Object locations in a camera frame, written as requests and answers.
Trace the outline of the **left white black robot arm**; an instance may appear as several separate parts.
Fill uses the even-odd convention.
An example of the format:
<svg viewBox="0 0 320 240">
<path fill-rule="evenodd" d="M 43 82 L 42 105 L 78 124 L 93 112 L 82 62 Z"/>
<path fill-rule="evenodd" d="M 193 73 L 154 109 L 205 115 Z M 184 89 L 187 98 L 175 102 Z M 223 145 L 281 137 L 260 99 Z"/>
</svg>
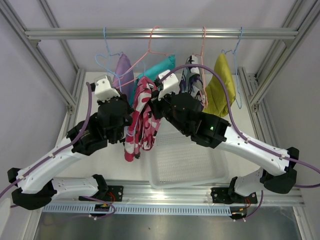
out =
<svg viewBox="0 0 320 240">
<path fill-rule="evenodd" d="M 14 205 L 37 210 L 58 199 L 107 199 L 109 187 L 101 174 L 85 178 L 57 177 L 77 161 L 109 144 L 122 142 L 125 127 L 133 121 L 127 96 L 121 94 L 97 103 L 97 112 L 72 128 L 44 158 L 24 169 L 8 170 L 9 182 L 17 187 L 11 193 Z"/>
</svg>

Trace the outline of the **pink camouflage trousers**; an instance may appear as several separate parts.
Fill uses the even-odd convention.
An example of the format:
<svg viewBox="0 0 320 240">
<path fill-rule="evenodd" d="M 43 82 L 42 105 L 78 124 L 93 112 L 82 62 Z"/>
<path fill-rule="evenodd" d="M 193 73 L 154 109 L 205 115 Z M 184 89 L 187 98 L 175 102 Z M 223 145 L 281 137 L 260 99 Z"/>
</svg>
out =
<svg viewBox="0 0 320 240">
<path fill-rule="evenodd" d="M 132 124 L 127 129 L 124 142 L 124 159 L 132 162 L 139 159 L 141 150 L 153 148 L 161 121 L 156 119 L 149 101 L 157 90 L 155 83 L 148 77 L 142 77 L 134 95 Z"/>
</svg>

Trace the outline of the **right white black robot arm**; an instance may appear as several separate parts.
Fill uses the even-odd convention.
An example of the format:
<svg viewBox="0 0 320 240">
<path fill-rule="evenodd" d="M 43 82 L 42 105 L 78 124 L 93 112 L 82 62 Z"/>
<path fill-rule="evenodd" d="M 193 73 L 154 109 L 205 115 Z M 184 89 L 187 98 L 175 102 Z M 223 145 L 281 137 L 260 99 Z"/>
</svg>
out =
<svg viewBox="0 0 320 240">
<path fill-rule="evenodd" d="M 201 103 L 188 93 L 152 93 L 149 100 L 156 119 L 166 119 L 182 135 L 202 147 L 238 155 L 259 166 L 245 176 L 235 176 L 227 188 L 212 188 L 215 203 L 244 203 L 253 193 L 268 190 L 287 194 L 296 184 L 295 163 L 299 150 L 281 149 L 244 135 L 235 124 L 213 114 L 201 112 Z"/>
</svg>

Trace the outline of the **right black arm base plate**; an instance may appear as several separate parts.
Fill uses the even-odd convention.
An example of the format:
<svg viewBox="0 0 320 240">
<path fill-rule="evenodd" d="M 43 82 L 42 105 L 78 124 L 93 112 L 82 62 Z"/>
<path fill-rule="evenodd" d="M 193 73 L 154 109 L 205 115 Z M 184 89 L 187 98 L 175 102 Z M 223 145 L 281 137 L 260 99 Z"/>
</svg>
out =
<svg viewBox="0 0 320 240">
<path fill-rule="evenodd" d="M 240 207 L 230 207 L 231 216 L 230 218 L 235 221 L 246 221 L 246 218 L 251 216 L 253 212 L 249 213 L 248 209 L 251 205 L 258 203 L 258 198 L 255 192 L 248 196 L 242 196 L 238 193 L 234 193 L 228 187 L 212 187 L 211 198 L 214 204 L 240 204 Z"/>
</svg>

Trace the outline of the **light blue wire hanger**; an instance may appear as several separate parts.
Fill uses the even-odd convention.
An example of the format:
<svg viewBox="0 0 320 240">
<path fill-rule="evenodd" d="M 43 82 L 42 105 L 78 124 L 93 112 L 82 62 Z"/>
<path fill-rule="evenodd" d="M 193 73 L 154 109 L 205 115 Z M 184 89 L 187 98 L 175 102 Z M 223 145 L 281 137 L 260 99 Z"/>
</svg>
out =
<svg viewBox="0 0 320 240">
<path fill-rule="evenodd" d="M 102 67 L 108 75 L 111 76 L 112 82 L 113 82 L 114 76 L 116 76 L 116 77 L 118 78 L 118 81 L 120 82 L 119 76 L 115 73 L 115 72 L 116 72 L 117 63 L 118 63 L 119 59 L 120 59 L 120 56 L 118 56 L 118 55 L 116 55 L 116 56 L 108 56 L 108 55 L 104 55 L 104 54 L 96 54 L 96 55 L 95 55 L 95 61 L 96 61 L 96 63 L 97 63 L 100 67 Z M 142 69 L 143 72 L 142 72 L 142 73 L 144 73 L 144 72 L 146 71 L 146 64 L 145 64 L 145 62 L 142 60 L 142 61 L 141 61 L 137 66 L 135 66 L 135 67 L 133 68 L 133 70 L 132 70 L 132 71 L 133 71 L 133 74 L 134 74 L 134 79 L 132 80 L 132 81 L 134 82 L 134 88 L 133 88 L 134 92 L 135 92 L 135 88 L 136 88 L 136 87 L 135 87 L 135 81 L 138 79 L 137 76 L 135 76 L 134 70 L 135 70 L 137 67 L 143 67 L 143 69 Z M 122 90 L 122 88 L 121 88 L 121 83 L 119 83 L 119 87 L 116 88 L 116 89 L 120 90 L 120 92 L 121 92 L 121 90 Z M 134 96 L 134 92 L 133 92 L 133 94 L 132 94 L 132 97 L 131 97 L 130 101 L 128 101 L 130 105 L 132 105 L 131 101 L 132 101 L 132 98 L 133 98 L 133 96 Z"/>
</svg>

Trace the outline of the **blue hanger of purple trousers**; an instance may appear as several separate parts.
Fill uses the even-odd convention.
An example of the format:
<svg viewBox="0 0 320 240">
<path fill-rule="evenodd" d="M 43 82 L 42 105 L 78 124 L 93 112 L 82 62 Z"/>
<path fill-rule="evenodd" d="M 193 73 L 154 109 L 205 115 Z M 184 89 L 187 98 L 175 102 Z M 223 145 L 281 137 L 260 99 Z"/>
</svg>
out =
<svg viewBox="0 0 320 240">
<path fill-rule="evenodd" d="M 108 45 L 108 41 L 107 41 L 107 28 L 104 27 L 103 28 L 103 39 L 104 39 L 104 43 L 105 43 L 105 47 L 106 47 L 106 50 L 107 50 L 107 55 L 109 57 L 113 57 L 113 56 L 121 56 L 123 54 L 122 51 L 120 52 L 115 52 L 115 53 L 112 53 L 110 48 L 109 48 L 109 45 Z"/>
</svg>

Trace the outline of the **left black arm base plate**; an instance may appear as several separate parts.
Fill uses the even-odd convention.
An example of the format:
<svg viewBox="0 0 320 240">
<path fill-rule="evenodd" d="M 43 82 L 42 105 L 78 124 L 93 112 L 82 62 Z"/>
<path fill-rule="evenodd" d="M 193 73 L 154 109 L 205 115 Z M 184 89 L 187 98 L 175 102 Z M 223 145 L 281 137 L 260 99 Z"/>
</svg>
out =
<svg viewBox="0 0 320 240">
<path fill-rule="evenodd" d="M 102 218 L 114 214 L 114 209 L 111 205 L 115 203 L 120 203 L 123 200 L 123 190 L 124 187 L 121 185 L 111 185 L 108 187 L 108 190 L 103 190 L 102 193 L 99 191 L 92 196 L 79 196 L 79 201 L 94 201 L 93 213 L 89 215 L 92 218 Z"/>
</svg>

